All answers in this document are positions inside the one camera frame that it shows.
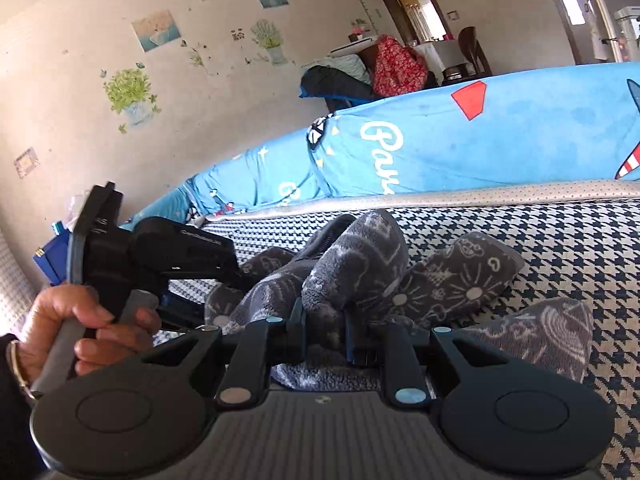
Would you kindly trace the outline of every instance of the red floral fabric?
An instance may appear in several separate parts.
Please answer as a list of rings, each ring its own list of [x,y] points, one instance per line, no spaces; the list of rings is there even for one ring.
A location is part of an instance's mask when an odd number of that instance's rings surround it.
[[[382,97],[408,94],[422,90],[427,81],[425,62],[390,36],[382,35],[378,41],[376,73],[373,90]]]

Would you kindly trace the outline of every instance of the blue blanket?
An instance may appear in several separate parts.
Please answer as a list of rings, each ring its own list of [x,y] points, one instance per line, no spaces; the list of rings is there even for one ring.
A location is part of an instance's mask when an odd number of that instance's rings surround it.
[[[640,178],[640,63],[533,70],[340,110],[187,180],[136,215],[318,198]]]

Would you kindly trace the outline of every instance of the white pipe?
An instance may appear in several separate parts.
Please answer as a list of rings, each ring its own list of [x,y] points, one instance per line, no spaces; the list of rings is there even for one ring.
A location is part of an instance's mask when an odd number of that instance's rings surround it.
[[[602,19],[604,20],[604,26],[607,29],[607,39],[610,40],[609,44],[613,50],[613,57],[616,63],[622,63],[624,60],[622,59],[622,53],[620,52],[620,46],[618,44],[618,32],[616,31],[616,25],[611,19],[611,14],[609,13],[607,4],[604,0],[595,0],[595,2],[596,6],[600,9]]]

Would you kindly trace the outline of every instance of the gold bracelet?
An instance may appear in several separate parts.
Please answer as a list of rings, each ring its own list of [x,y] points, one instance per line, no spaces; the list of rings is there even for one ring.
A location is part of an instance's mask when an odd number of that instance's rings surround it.
[[[39,397],[36,397],[36,395],[34,395],[29,387],[29,382],[22,376],[22,371],[20,370],[20,365],[18,363],[18,343],[19,341],[17,339],[9,342],[9,345],[6,348],[7,362],[9,363],[9,368],[11,369],[11,372],[18,383],[18,387],[27,397],[27,402],[31,406],[34,406],[35,403],[38,402]]]

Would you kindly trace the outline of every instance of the person's arm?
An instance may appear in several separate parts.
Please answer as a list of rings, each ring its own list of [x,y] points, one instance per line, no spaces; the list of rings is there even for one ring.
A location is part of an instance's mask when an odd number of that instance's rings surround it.
[[[48,288],[33,303],[15,348],[23,380],[31,384],[40,376],[60,326],[70,317],[97,329],[96,339],[76,343],[76,373],[81,376],[151,348],[151,336],[161,324],[158,314],[145,308],[136,312],[134,326],[111,324],[113,316],[84,286]],[[31,480],[45,465],[31,439],[31,407],[7,359],[12,340],[13,335],[0,338],[0,477]]]

